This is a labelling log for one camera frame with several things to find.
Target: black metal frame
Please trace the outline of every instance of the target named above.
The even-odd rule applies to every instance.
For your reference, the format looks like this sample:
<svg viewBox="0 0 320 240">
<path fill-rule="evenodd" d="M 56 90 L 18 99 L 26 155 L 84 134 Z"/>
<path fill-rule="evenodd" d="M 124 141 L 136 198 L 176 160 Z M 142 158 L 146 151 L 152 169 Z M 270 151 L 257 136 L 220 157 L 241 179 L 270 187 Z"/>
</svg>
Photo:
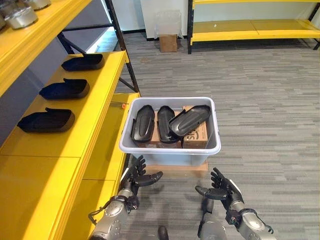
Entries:
<svg viewBox="0 0 320 240">
<path fill-rule="evenodd" d="M 317 2 L 310 17 L 308 18 L 310 22 L 314 18 L 319 8 L 320 8 L 320 2 Z M 194 13 L 195 13 L 195 10 L 193 8 L 193 0 L 188 0 L 188 23 L 187 23 L 188 54 L 191 54 L 192 52 L 191 38 L 192 38 L 193 28 L 194 28 Z M 314 40 L 317 42 L 317 44 L 313 50 L 317 50 L 320 47 L 320 41 L 318 41 L 317 39 L 314 39 Z"/>
<path fill-rule="evenodd" d="M 317 13 L 317 11 L 318 11 L 319 8 L 320 8 L 320 2 L 318 2 L 318 3 L 315 5 L 312 13 L 310 14 L 310 16 L 309 16 L 309 18 L 308 18 L 308 20 L 309 20 L 310 22 L 312 21 L 312 19 L 313 19 L 314 16 L 316 15 L 316 13 Z M 316 41 L 316 45 L 315 45 L 315 47 L 314 47 L 313 50 L 318 50 L 318 48 L 320 47 L 320 41 L 318 41 L 316 38 L 315 38 L 314 40 Z"/>
<path fill-rule="evenodd" d="M 135 76 L 134 70 L 132 68 L 131 61 L 129 59 L 129 55 L 128 55 L 128 51 L 127 51 L 127 48 L 126 48 L 124 36 L 123 36 L 123 34 L 121 32 L 121 29 L 120 29 L 120 26 L 119 26 L 119 23 L 118 23 L 118 19 L 117 19 L 117 16 L 116 16 L 114 5 L 112 3 L 112 0 L 104 0 L 104 1 L 105 1 L 105 4 L 106 4 L 106 8 L 107 8 L 107 10 L 109 12 L 109 16 L 111 18 L 111 23 L 65 28 L 65 29 L 62 30 L 62 32 L 60 32 L 58 34 L 57 37 L 60 40 L 62 46 L 64 47 L 65 51 L 68 54 L 75 54 L 75 52 L 71 48 L 71 47 L 73 47 L 74 49 L 76 49 L 77 51 L 79 51 L 80 53 L 85 55 L 86 52 L 84 50 L 82 50 L 80 47 L 78 47 L 77 45 L 75 45 L 74 43 L 72 43 L 70 40 L 66 39 L 66 37 L 63 34 L 63 32 L 113 27 L 114 31 L 115 31 L 115 34 L 116 34 L 116 37 L 118 39 L 118 44 L 119 44 L 121 50 L 122 51 L 126 51 L 126 54 L 128 56 L 128 60 L 129 61 L 126 62 L 126 67 L 128 68 L 128 71 L 129 71 L 133 86 L 130 85 L 125 80 L 123 80 L 121 77 L 119 78 L 119 81 L 122 82 L 124 85 L 126 85 L 131 90 L 133 90 L 134 92 L 140 93 L 140 90 L 139 90 L 139 87 L 138 87 L 138 83 L 137 83 L 137 80 L 136 80 L 136 76 Z"/>
<path fill-rule="evenodd" d="M 188 40 L 188 54 L 192 52 L 191 38 L 194 30 L 194 13 L 193 0 L 188 0 L 188 23 L 187 23 L 187 40 Z"/>
</svg>

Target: plastic storage bin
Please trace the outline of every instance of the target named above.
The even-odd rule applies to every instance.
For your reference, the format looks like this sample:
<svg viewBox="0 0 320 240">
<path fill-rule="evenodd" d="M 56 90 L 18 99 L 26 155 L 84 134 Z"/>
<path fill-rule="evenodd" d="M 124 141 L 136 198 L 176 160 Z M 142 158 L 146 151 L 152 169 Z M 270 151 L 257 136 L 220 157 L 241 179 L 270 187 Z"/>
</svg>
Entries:
<svg viewBox="0 0 320 240">
<path fill-rule="evenodd" d="M 183 38 L 180 10 L 159 11 L 155 15 L 154 38 L 160 35 L 174 35 Z"/>
<path fill-rule="evenodd" d="M 131 140 L 133 119 L 144 105 L 151 105 L 154 111 L 167 105 L 175 111 L 182 111 L 183 106 L 208 105 L 211 115 L 206 121 L 208 142 L 205 149 L 190 148 L 144 148 L 137 147 Z M 135 99 L 130 107 L 122 136 L 119 143 L 120 149 L 135 157 L 143 155 L 149 165 L 201 165 L 208 156 L 217 154 L 221 149 L 218 122 L 214 101 L 209 97 L 140 97 Z"/>
</svg>

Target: yellow shelf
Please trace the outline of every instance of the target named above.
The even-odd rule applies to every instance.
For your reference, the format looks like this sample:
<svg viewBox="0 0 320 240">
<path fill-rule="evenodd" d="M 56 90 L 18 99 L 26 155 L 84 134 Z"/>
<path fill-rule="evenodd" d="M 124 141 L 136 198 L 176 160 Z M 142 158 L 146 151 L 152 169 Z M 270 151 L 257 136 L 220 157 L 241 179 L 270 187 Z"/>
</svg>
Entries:
<svg viewBox="0 0 320 240">
<path fill-rule="evenodd" d="M 51 0 L 37 11 L 38 21 L 24 29 L 0 31 L 0 96 L 36 56 L 91 0 Z"/>
<path fill-rule="evenodd" d="M 111 180 L 82 180 L 61 239 L 88 239 L 95 228 L 88 218 L 88 213 L 105 205 L 110 197 L 115 195 L 115 189 L 115 182 Z M 103 211 L 96 215 L 95 219 L 100 220 L 102 215 Z"/>
<path fill-rule="evenodd" d="M 125 153 L 119 149 L 119 142 L 131 102 L 139 96 L 139 93 L 116 93 L 113 95 L 83 175 L 84 179 L 114 180 L 118 186 L 126 158 Z M 122 109 L 121 104 L 118 103 L 127 103 L 125 109 Z"/>
<path fill-rule="evenodd" d="M 317 3 L 319 0 L 193 0 L 193 6 L 197 4 L 227 4 L 227 3 L 254 3 L 254 2 L 303 2 Z"/>
<path fill-rule="evenodd" d="M 67 72 L 62 67 L 48 84 L 62 82 L 63 78 L 86 79 L 89 94 L 75 100 L 45 100 L 38 95 L 24 116 L 45 112 L 45 108 L 70 109 L 75 115 L 71 129 L 62 133 L 26 133 L 15 127 L 0 149 L 0 155 L 77 157 L 89 159 L 105 119 L 124 63 L 125 51 L 103 53 L 103 68 L 91 71 Z"/>
<path fill-rule="evenodd" d="M 87 214 L 117 193 L 126 158 L 119 141 L 130 104 L 137 97 L 139 93 L 113 95 L 89 163 L 83 157 L 0 155 L 0 224 L 6 226 L 0 230 L 3 239 L 59 240 L 66 224 L 67 229 L 74 226 L 68 222 L 70 212 L 76 224 L 84 226 L 73 227 L 72 234 L 89 231 Z M 127 103 L 126 108 L 114 102 Z M 83 201 L 91 204 L 82 209 Z"/>
<path fill-rule="evenodd" d="M 306 19 L 205 21 L 193 24 L 193 42 L 319 38 L 320 30 Z"/>
<path fill-rule="evenodd" d="M 101 132 L 81 181 L 70 216 L 62 236 L 63 240 L 88 239 L 94 225 L 88 213 L 99 209 L 110 197 L 118 193 L 126 154 L 119 149 L 119 141 L 131 102 L 139 93 L 115 94 L 113 102 L 128 103 L 125 109 L 112 104 L 107 112 Z M 103 212 L 96 216 L 99 220 Z"/>
<path fill-rule="evenodd" d="M 77 157 L 0 155 L 1 239 L 55 239 Z"/>
</svg>

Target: metal pot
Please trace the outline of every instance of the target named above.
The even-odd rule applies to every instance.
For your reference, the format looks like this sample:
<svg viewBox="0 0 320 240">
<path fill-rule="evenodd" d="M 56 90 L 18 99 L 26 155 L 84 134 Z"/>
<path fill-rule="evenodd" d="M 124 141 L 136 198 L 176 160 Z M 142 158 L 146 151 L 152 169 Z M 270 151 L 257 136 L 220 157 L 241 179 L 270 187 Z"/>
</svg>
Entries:
<svg viewBox="0 0 320 240">
<path fill-rule="evenodd" d="M 44 9 L 51 4 L 50 0 L 23 0 L 23 2 L 32 7 L 35 11 Z"/>
<path fill-rule="evenodd" d="M 32 7 L 18 8 L 7 15 L 4 20 L 12 29 L 25 28 L 38 20 L 38 17 Z"/>
</svg>

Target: cardboard box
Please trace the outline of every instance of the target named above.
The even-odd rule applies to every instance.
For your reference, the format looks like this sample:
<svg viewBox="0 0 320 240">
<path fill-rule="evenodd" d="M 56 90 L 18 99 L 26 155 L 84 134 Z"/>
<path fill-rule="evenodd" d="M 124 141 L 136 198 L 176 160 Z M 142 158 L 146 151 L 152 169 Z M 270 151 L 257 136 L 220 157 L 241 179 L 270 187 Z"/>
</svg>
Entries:
<svg viewBox="0 0 320 240">
<path fill-rule="evenodd" d="M 177 34 L 160 35 L 160 52 L 176 52 L 178 49 Z"/>
<path fill-rule="evenodd" d="M 183 106 L 186 111 L 193 106 Z M 184 149 L 205 149 L 208 142 L 207 124 L 204 121 L 194 131 L 183 138 L 182 148 Z"/>
<path fill-rule="evenodd" d="M 153 130 L 153 134 L 152 134 L 152 138 L 150 141 L 148 142 L 140 142 L 138 143 L 138 147 L 139 148 L 161 148 L 161 149 L 181 149 L 182 148 L 182 144 L 181 141 L 177 141 L 174 143 L 164 143 L 161 142 L 159 139 L 159 132 L 158 132 L 158 112 L 155 111 L 154 112 L 154 130 Z"/>
<path fill-rule="evenodd" d="M 202 178 L 208 176 L 208 161 L 205 160 L 199 166 L 176 166 L 176 165 L 149 165 L 147 164 L 145 170 L 147 173 L 155 173 L 162 171 L 166 177 L 185 178 L 197 177 Z"/>
</svg>

